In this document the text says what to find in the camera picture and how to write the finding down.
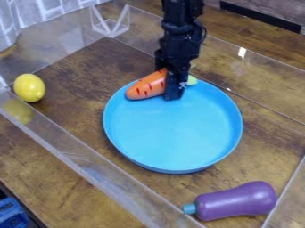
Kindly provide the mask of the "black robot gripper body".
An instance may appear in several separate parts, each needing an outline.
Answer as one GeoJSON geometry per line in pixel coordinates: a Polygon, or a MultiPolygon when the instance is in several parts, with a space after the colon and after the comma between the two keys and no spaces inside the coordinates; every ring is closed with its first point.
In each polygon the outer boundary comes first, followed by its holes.
{"type": "Polygon", "coordinates": [[[200,56],[201,44],[206,38],[206,27],[198,21],[204,0],[161,0],[164,37],[160,52],[165,59],[193,60],[200,56]]]}

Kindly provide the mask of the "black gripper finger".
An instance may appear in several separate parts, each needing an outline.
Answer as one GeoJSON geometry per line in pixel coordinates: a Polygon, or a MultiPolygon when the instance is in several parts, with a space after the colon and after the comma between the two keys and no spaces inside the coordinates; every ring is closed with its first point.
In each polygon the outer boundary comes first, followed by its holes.
{"type": "Polygon", "coordinates": [[[174,101],[184,95],[192,65],[189,61],[165,60],[165,66],[169,71],[166,76],[165,100],[174,101]]]}
{"type": "Polygon", "coordinates": [[[165,69],[168,67],[168,61],[164,57],[162,51],[157,50],[156,54],[156,70],[165,69]]]}

